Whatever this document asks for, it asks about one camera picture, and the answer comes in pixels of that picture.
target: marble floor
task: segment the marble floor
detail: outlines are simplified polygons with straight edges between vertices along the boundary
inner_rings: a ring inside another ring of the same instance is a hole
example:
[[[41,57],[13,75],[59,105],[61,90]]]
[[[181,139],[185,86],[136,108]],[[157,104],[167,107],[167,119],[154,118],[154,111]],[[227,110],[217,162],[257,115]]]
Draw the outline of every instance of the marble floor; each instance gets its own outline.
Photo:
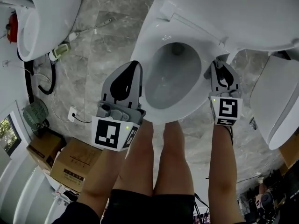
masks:
[[[144,18],[153,0],[83,0],[73,31],[81,31],[71,42],[71,52],[56,64],[55,96],[42,94],[37,85],[50,87],[42,76],[32,79],[34,94],[49,109],[53,130],[86,143],[91,141],[91,124],[68,122],[70,106],[78,110],[81,119],[90,121],[96,114],[101,88],[105,79],[117,67],[128,62]],[[234,128],[235,155],[238,181],[267,174],[282,164],[279,152],[271,151],[259,131],[249,126],[252,112],[249,98],[268,59],[267,53],[241,51],[232,65],[242,80],[244,108],[238,126]],[[35,70],[51,79],[51,70],[45,57],[35,61]],[[190,165],[195,191],[207,202],[207,187],[213,117],[209,103],[180,121],[185,133],[186,158]],[[155,126],[154,180],[157,177],[159,156],[163,147],[163,126]],[[255,179],[237,185],[238,192],[255,184]]]

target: toilet hinge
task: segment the toilet hinge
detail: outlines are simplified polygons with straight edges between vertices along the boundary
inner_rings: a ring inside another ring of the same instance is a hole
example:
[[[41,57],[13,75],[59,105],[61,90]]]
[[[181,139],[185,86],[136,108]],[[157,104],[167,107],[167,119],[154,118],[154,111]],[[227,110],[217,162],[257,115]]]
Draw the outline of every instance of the toilet hinge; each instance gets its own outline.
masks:
[[[170,1],[166,1],[160,9],[160,12],[165,16],[165,18],[170,21],[172,16],[175,14],[177,7]]]

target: black hose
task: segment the black hose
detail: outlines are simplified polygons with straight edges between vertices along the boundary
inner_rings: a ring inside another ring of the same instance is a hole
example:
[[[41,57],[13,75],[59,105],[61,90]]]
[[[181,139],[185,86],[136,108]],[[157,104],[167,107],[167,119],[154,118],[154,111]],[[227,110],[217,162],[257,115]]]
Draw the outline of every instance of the black hose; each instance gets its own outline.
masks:
[[[52,70],[52,84],[51,87],[48,91],[46,91],[43,87],[41,87],[40,85],[38,86],[38,88],[41,90],[42,93],[44,93],[45,95],[50,95],[53,93],[54,91],[54,87],[55,87],[55,82],[56,82],[56,69],[55,69],[55,64],[51,65],[51,70]]]

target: cardboard box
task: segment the cardboard box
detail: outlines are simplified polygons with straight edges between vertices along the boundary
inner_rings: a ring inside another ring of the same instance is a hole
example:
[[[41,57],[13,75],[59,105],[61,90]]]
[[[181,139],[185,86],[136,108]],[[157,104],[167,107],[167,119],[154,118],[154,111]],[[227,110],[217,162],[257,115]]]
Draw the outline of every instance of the cardboard box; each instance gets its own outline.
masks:
[[[50,176],[66,187],[81,192],[85,178],[101,153],[101,150],[72,138],[55,159]]]
[[[35,137],[27,150],[41,169],[50,173],[57,153],[64,147],[65,140],[54,133],[45,132],[41,138]]]
[[[285,164],[290,169],[299,159],[299,134],[295,133],[279,148]]]

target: electrical outlet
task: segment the electrical outlet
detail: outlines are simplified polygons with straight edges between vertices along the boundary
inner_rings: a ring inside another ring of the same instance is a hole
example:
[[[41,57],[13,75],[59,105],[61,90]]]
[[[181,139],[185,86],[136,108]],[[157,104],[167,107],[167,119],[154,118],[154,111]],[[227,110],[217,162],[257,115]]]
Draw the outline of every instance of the electrical outlet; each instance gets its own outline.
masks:
[[[69,111],[69,115],[67,116],[67,118],[71,121],[71,122],[74,122],[75,121],[75,118],[73,117],[73,114],[77,114],[77,110],[71,106],[70,107],[70,111]]]

